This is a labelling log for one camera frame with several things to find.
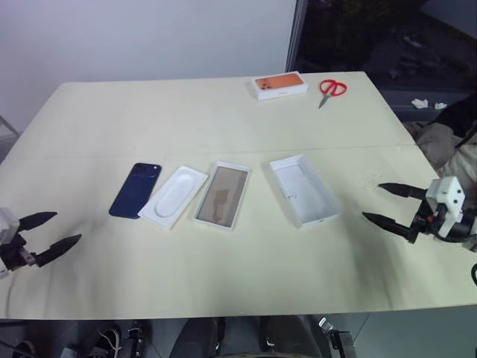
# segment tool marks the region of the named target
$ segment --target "white tray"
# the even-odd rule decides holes
[[[250,168],[217,162],[194,218],[209,226],[232,230],[237,219]]]
[[[300,225],[324,222],[340,215],[331,193],[303,155],[276,160],[270,166]]]
[[[180,166],[139,211],[139,216],[170,229],[208,177]]]

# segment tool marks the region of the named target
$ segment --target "table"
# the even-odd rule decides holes
[[[248,78],[64,84],[0,165],[0,203],[59,215],[25,234],[30,251],[82,233],[67,254],[0,281],[5,318],[170,318],[344,313],[477,302],[474,253],[415,245],[362,211],[408,224],[418,202],[376,187],[427,187],[436,174],[362,72],[305,75],[309,92],[257,102]],[[348,93],[319,112],[317,83]],[[305,154],[340,218],[299,229],[268,163]],[[194,222],[202,191],[171,231],[107,211],[132,165],[211,172],[251,167],[231,233]]]

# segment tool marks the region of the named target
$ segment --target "smartphone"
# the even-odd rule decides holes
[[[161,169],[157,164],[134,164],[111,205],[110,215],[128,219],[139,218],[138,212],[148,202]]]

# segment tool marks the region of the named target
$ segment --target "cable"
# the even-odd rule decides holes
[[[96,326],[96,330],[98,331],[100,336],[104,337],[107,340],[107,342],[110,344],[111,349],[114,350],[114,358],[117,358],[118,357],[118,352],[122,348],[122,347],[119,347],[119,334],[118,334],[118,332],[116,332],[116,330],[114,330],[112,328],[108,328],[107,330],[104,331],[105,333],[106,332],[113,332],[113,334],[116,338],[116,346],[115,346],[111,343],[110,339],[107,336],[105,336],[103,333],[101,333],[98,326]]]
[[[472,269],[470,270],[470,276],[472,277],[474,284],[477,286],[476,273],[477,273],[477,263],[474,266],[472,266]]]
[[[438,231],[435,230],[434,228],[433,228],[431,233],[432,233],[432,235],[437,237],[439,240],[442,240],[444,242],[466,242],[466,241],[469,241],[471,239],[477,239],[477,234],[472,234],[472,235],[462,236],[462,237],[453,237],[453,236],[443,237],[443,236],[439,235]]]

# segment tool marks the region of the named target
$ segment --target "orange phone box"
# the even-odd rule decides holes
[[[302,79],[298,71],[254,78],[252,86],[256,99],[259,101],[285,95],[296,95],[308,90],[308,84]]]

